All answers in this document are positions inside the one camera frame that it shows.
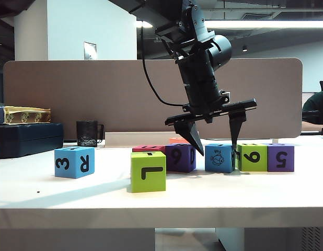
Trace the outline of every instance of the toy block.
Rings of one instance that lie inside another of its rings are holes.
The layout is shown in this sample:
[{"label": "toy block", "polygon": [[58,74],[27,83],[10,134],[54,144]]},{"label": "toy block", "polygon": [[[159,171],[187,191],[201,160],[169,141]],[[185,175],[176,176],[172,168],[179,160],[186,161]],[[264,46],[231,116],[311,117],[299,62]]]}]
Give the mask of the toy block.
[{"label": "toy block", "polygon": [[294,145],[291,144],[265,144],[267,145],[269,172],[294,171]]},{"label": "toy block", "polygon": [[166,190],[166,156],[162,152],[131,153],[131,191]]},{"label": "toy block", "polygon": [[267,146],[264,144],[237,144],[237,167],[245,172],[267,171]]},{"label": "toy block", "polygon": [[187,140],[184,138],[169,138],[169,143],[170,144],[189,144]]},{"label": "toy block", "polygon": [[166,168],[168,171],[189,173],[196,167],[195,148],[190,144],[165,146]]},{"label": "toy block", "polygon": [[94,173],[94,148],[71,146],[55,150],[55,176],[80,178]]},{"label": "toy block", "polygon": [[232,165],[231,144],[209,144],[205,146],[204,169],[207,172],[231,173]]},{"label": "toy block", "polygon": [[164,145],[139,145],[132,148],[133,152],[157,152],[161,151],[165,154]]}]

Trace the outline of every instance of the ceiling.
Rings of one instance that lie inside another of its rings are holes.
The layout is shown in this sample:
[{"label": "ceiling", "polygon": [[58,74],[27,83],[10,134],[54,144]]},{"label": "ceiling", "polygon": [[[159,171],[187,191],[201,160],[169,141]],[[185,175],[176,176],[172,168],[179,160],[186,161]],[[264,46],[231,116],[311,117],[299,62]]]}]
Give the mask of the ceiling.
[{"label": "ceiling", "polygon": [[[14,60],[14,22],[6,16],[18,15],[34,0],[0,0],[0,72],[5,62]],[[323,0],[197,0],[208,20],[323,20]],[[247,45],[251,52],[323,40],[323,29],[314,30],[218,30],[232,43],[233,56]],[[168,58],[153,29],[144,29],[147,59]],[[140,30],[137,29],[137,56],[140,58]]]}]

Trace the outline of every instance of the blue cube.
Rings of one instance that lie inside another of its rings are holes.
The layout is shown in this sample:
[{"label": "blue cube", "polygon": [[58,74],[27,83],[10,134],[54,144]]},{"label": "blue cube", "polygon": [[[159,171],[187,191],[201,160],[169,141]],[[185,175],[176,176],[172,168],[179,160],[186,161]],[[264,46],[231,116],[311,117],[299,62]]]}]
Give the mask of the blue cube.
[{"label": "blue cube", "polygon": [[55,176],[80,178],[94,173],[94,148],[71,146],[55,150]]},{"label": "blue cube", "polygon": [[232,165],[231,144],[209,144],[205,146],[204,169],[207,172],[231,173]]}]

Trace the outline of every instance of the black cord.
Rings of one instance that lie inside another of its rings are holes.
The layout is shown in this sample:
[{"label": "black cord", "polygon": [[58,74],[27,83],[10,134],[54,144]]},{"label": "black cord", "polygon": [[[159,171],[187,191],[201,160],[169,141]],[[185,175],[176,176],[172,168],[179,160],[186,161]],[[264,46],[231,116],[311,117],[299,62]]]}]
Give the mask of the black cord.
[{"label": "black cord", "polygon": [[156,92],[155,88],[153,87],[153,85],[152,85],[152,83],[150,81],[149,75],[147,73],[146,66],[145,66],[143,30],[144,30],[144,27],[143,27],[143,23],[142,23],[142,26],[141,26],[142,62],[143,62],[144,73],[145,73],[146,79],[147,79],[147,81],[149,83],[149,86],[151,87],[152,91],[154,92],[154,94],[156,95],[156,97],[158,98],[158,100],[160,102],[162,102],[163,104],[168,105],[168,106],[184,106],[184,105],[180,105],[180,104],[172,104],[172,103],[168,103],[168,102],[163,101],[160,98],[160,96],[158,95],[158,93]]}]

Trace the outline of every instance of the green cube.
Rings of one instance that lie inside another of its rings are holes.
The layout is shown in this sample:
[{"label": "green cube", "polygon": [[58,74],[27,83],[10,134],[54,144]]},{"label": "green cube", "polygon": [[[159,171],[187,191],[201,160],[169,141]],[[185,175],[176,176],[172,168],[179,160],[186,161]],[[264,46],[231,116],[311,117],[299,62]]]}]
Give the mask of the green cube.
[{"label": "green cube", "polygon": [[166,190],[166,156],[162,152],[131,153],[131,191]]},{"label": "green cube", "polygon": [[267,146],[237,144],[237,167],[244,172],[267,172]]}]

